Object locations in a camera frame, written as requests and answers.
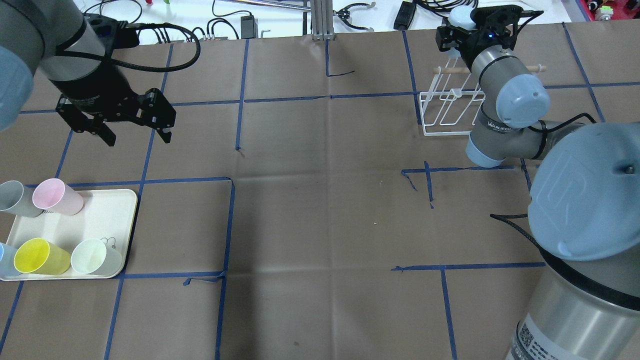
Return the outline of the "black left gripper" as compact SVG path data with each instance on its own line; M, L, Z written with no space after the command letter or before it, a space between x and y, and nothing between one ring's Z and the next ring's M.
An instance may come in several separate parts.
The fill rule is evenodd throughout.
M100 64L78 79L56 80L55 87L61 92L55 111L73 132L89 132L114 147L117 135L107 123L130 122L155 130L165 144L171 142L176 110L163 92L133 91L112 64Z

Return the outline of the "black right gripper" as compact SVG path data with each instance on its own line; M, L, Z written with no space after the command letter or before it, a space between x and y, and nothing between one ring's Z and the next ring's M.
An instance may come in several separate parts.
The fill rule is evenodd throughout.
M446 18L436 28L436 44L441 52L457 50L465 63L473 63L482 51L493 46L514 50L521 16L520 6L475 7L471 18L476 30L455 27Z

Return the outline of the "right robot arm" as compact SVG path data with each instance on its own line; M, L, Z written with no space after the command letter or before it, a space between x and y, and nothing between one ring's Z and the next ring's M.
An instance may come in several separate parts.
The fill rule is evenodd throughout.
M525 236L547 269L512 335L507 360L616 360L639 329L639 124L544 122L550 96L515 55L519 6L457 6L438 27L485 99L469 160L541 160Z

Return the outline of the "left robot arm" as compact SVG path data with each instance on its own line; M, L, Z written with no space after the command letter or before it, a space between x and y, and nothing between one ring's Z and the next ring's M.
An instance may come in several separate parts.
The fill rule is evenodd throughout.
M162 91L132 90L115 63L116 49L137 47L137 25L83 14L71 0L1 2L1 129L11 127L40 70L61 92L55 111L73 132L114 146L109 122L154 129L169 143L176 111Z

